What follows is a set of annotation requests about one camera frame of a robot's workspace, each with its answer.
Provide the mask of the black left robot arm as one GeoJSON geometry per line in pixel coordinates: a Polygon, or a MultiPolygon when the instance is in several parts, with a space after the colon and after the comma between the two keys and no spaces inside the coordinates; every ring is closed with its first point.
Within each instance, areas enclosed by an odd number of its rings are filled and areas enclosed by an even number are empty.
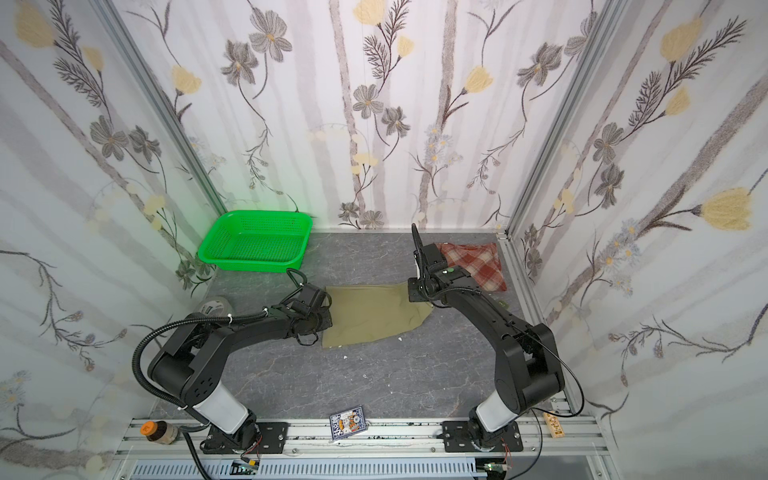
{"type": "Polygon", "coordinates": [[[294,289],[275,305],[246,315],[192,313],[151,331],[134,350],[138,384],[209,426],[221,449],[243,453],[263,437],[256,415],[222,380],[230,356],[277,340],[312,346],[332,326],[331,295],[299,270],[287,274],[294,289]]]}

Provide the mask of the red plaid skirt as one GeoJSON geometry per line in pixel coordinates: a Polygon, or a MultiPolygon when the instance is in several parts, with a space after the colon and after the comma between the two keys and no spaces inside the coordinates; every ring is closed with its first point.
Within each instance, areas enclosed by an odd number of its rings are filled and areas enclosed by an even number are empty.
{"type": "Polygon", "coordinates": [[[438,243],[437,246],[450,267],[464,268],[483,290],[488,292],[507,290],[498,246],[495,243],[438,243]]]}

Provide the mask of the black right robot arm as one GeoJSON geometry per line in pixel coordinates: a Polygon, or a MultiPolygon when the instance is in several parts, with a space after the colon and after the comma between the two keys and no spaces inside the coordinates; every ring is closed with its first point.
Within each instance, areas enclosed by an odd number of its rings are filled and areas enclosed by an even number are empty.
{"type": "Polygon", "coordinates": [[[520,415],[563,391],[574,372],[560,358],[548,326],[504,309],[466,269],[450,266],[436,244],[425,244],[416,225],[411,234],[417,275],[408,280],[409,300],[458,311],[494,351],[494,390],[468,420],[471,441],[488,448],[520,415]]]}

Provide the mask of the olive khaki skirt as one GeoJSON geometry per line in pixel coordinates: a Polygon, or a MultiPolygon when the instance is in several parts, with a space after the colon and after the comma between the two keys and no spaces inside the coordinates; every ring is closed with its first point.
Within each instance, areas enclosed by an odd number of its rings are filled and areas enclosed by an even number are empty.
{"type": "Polygon", "coordinates": [[[371,343],[420,327],[432,313],[429,302],[411,302],[408,284],[328,286],[332,326],[322,347],[371,343]]]}

